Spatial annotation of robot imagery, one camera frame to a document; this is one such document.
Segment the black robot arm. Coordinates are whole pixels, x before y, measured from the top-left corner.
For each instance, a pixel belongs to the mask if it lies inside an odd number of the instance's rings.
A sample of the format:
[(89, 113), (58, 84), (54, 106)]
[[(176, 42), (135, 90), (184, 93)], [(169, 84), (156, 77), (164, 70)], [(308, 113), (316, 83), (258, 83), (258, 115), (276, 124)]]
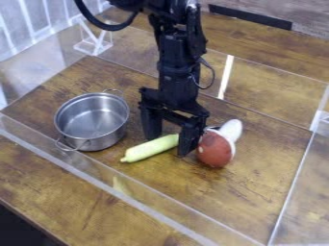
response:
[(140, 88), (139, 103), (145, 138), (161, 135), (164, 120), (180, 126), (177, 155), (197, 145), (208, 111), (197, 104), (200, 63), (207, 40), (195, 0), (108, 0), (120, 9), (148, 12), (159, 52), (157, 88)]

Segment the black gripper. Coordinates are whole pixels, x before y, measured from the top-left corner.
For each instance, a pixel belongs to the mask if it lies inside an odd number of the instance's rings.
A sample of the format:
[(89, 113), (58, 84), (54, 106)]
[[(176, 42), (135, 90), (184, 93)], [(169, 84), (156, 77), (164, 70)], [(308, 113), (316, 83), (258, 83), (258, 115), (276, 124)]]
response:
[(197, 146), (208, 111), (196, 102), (199, 72), (159, 75), (157, 88), (141, 87), (140, 117), (147, 140), (161, 135), (161, 120), (180, 125), (177, 155), (184, 157)]

